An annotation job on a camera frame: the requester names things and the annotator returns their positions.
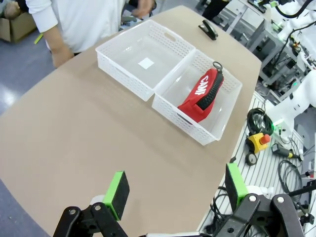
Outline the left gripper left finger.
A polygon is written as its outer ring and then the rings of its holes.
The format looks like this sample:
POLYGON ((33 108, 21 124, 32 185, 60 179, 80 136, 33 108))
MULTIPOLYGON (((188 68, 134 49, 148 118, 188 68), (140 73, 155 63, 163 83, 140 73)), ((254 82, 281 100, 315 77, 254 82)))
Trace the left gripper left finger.
POLYGON ((92 237, 100 233, 103 237, 125 237, 120 226, 124 208, 130 192, 124 171, 118 171, 100 200, 95 200, 86 209, 69 206, 63 211, 54 232, 55 237, 92 237))

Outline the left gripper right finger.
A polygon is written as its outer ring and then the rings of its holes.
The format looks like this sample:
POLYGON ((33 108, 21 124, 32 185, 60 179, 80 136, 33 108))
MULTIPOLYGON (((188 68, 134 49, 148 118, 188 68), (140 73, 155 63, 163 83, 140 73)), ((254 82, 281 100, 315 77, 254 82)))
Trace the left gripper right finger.
POLYGON ((245 236, 252 226, 263 228, 270 237, 305 235, 291 197, 278 194, 268 199, 249 192, 236 163, 226 164, 225 187, 233 213, 216 237, 245 236))

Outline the person right hand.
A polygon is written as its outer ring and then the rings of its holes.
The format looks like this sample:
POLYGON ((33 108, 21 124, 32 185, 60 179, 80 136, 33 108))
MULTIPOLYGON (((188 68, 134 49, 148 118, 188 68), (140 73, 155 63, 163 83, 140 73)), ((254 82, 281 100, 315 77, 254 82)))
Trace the person right hand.
POLYGON ((74 57, 74 53, 66 45, 63 45, 57 49, 53 49, 51 54, 55 68, 60 67, 74 57))

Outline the person left hand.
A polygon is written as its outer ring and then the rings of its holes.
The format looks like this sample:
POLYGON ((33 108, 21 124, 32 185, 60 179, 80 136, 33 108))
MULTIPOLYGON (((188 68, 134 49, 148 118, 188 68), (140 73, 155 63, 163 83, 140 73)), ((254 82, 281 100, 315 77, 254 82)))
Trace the person left hand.
POLYGON ((138 6, 133 10, 132 15, 136 18, 143 18, 148 15, 154 7, 154 0, 138 0, 138 6))

